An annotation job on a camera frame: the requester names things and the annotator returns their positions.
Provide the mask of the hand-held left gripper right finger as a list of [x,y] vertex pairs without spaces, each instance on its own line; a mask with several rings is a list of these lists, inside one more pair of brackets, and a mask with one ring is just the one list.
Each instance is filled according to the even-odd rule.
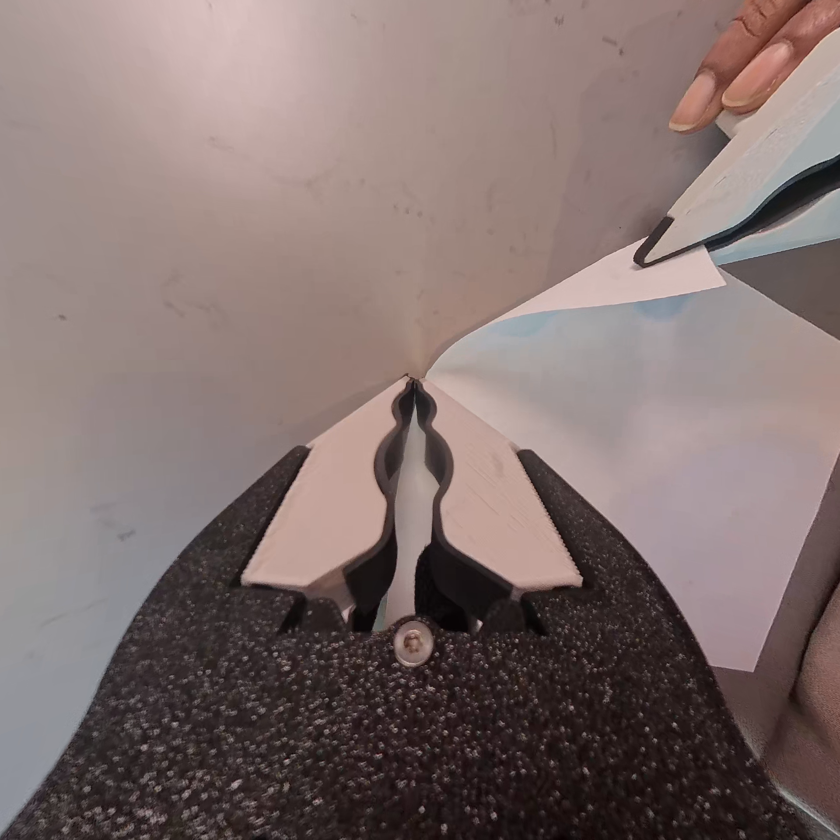
[[544,632],[534,593],[583,585],[509,438],[427,381],[414,386],[437,482],[415,613],[449,632]]

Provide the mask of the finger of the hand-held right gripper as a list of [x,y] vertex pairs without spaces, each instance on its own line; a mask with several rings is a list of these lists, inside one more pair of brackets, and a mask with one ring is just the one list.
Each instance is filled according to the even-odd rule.
[[831,191],[752,233],[724,245],[709,244],[707,250],[716,266],[724,266],[838,239],[839,191]]
[[733,138],[639,246],[634,263],[650,267],[724,245],[838,191],[838,153],[838,103],[813,121]]

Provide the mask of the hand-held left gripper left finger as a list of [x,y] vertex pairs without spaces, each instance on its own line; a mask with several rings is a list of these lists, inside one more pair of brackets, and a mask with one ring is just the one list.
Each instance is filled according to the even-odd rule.
[[414,405],[405,376],[292,451],[301,463],[241,586],[330,602],[351,631],[375,629],[396,572],[396,492]]

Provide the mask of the white paper sheet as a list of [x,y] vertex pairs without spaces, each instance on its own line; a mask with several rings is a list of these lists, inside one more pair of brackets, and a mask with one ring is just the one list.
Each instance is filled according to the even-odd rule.
[[443,352],[432,383],[533,450],[666,585],[709,662],[754,671],[838,457],[838,340],[640,242]]

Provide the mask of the grey desk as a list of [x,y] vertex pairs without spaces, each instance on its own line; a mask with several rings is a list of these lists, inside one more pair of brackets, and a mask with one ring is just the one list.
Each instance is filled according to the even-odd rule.
[[[741,3],[2,2],[2,827],[228,503],[656,225]],[[836,245],[728,272],[837,326]],[[780,609],[717,667],[759,750]]]

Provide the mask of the person's right hand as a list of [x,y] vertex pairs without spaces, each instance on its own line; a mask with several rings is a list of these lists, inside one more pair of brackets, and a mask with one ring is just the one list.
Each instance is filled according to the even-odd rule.
[[714,122],[727,108],[725,93],[737,76],[806,5],[806,1],[742,2],[673,111],[670,131],[695,133]]

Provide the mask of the beige printed hoodie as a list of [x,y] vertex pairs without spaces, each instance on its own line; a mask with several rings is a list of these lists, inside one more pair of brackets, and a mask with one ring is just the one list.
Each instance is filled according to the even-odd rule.
[[819,837],[839,820],[839,465],[785,591],[775,639],[792,651],[791,689],[764,751],[766,768]]

